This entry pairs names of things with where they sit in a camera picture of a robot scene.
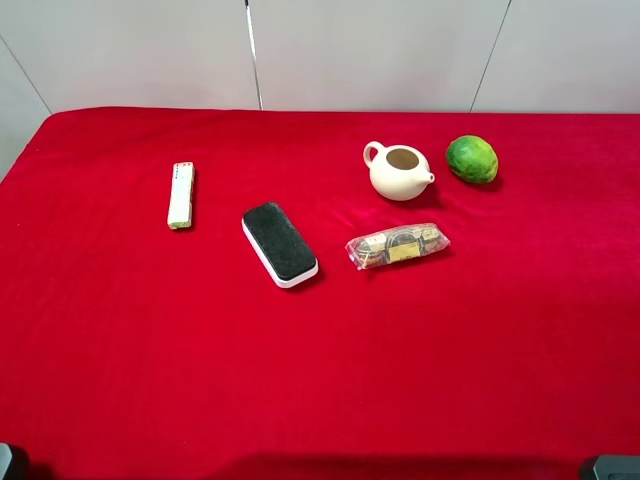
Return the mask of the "clear plastic snack packet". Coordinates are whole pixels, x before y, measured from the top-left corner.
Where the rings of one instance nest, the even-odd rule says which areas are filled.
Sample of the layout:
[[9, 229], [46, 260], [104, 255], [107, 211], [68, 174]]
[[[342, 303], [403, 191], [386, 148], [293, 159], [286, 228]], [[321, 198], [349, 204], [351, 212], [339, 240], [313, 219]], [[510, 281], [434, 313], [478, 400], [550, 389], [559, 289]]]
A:
[[345, 245], [358, 270], [412, 260], [440, 252], [449, 238], [434, 223], [403, 225], [356, 237]]

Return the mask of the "black white board eraser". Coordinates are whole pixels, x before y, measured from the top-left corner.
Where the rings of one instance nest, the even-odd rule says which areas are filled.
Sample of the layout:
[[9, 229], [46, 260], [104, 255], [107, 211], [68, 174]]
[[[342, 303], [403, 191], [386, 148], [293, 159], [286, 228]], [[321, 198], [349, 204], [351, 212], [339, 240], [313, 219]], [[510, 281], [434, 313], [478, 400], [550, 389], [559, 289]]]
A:
[[250, 245], [279, 288], [293, 288], [318, 273], [315, 254], [276, 202], [246, 211], [241, 222]]

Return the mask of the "cream ceramic teapot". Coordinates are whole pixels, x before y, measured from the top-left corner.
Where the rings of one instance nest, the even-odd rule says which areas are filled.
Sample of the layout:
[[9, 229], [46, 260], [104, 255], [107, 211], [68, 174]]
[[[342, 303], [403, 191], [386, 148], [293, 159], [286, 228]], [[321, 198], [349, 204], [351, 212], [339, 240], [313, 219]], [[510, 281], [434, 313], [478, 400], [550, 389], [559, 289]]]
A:
[[408, 145], [371, 141], [364, 147], [363, 160], [373, 188], [388, 200], [412, 200], [435, 181], [426, 157]]

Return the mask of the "white green rectangular box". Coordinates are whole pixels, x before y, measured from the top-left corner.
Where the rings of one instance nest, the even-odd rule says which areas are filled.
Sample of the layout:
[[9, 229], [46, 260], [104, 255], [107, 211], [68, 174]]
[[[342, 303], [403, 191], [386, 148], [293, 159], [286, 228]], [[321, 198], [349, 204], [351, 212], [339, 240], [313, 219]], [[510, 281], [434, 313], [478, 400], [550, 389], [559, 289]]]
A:
[[171, 230], [189, 228], [192, 221], [192, 193], [195, 167], [192, 162], [173, 165], [167, 225]]

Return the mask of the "green lime fruit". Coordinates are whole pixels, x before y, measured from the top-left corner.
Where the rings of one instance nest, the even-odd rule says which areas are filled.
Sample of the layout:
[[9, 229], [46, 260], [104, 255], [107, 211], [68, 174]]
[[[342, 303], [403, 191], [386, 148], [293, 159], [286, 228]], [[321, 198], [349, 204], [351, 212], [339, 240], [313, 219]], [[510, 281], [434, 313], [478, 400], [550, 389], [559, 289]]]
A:
[[458, 137], [448, 146], [445, 158], [451, 171], [468, 183], [487, 184], [498, 173], [499, 160], [496, 152], [479, 136]]

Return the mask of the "red table cloth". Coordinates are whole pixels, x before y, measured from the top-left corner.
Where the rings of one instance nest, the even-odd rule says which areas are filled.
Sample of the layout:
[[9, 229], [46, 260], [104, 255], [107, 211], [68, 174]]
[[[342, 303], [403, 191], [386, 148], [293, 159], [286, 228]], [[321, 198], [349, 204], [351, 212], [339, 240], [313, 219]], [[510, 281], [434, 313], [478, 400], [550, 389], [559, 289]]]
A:
[[[492, 182], [451, 171], [463, 135]], [[371, 141], [435, 181], [384, 198]], [[267, 202], [318, 260], [293, 288], [242, 230]], [[450, 245], [367, 270], [345, 250], [420, 223]], [[49, 117], [1, 184], [1, 438], [36, 479], [574, 479], [637, 454], [638, 117]]]

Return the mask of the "right grey base block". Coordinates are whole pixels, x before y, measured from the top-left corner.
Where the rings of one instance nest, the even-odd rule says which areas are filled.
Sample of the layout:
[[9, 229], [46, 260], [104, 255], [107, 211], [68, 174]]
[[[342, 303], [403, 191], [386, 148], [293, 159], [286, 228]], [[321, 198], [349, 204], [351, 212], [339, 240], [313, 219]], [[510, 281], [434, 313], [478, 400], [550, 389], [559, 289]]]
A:
[[640, 456], [590, 457], [582, 463], [579, 477], [581, 480], [640, 480]]

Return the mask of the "grey base block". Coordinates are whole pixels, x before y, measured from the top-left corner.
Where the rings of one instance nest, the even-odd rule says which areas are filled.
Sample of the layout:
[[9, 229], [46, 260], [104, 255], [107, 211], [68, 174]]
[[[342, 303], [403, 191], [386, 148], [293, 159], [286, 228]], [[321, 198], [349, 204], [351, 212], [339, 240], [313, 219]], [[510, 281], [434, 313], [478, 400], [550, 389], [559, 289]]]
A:
[[581, 480], [640, 480], [640, 456], [590, 457], [582, 463], [579, 477]]
[[25, 480], [28, 468], [29, 458], [24, 449], [0, 444], [0, 480]]

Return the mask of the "left grey base block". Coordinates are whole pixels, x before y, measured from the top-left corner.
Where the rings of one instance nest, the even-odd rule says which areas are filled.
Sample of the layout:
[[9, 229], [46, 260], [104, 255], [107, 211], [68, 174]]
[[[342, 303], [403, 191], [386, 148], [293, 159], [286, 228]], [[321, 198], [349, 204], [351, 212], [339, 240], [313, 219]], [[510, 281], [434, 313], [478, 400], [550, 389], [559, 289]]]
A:
[[0, 480], [25, 480], [28, 468], [29, 458], [24, 449], [0, 444]]

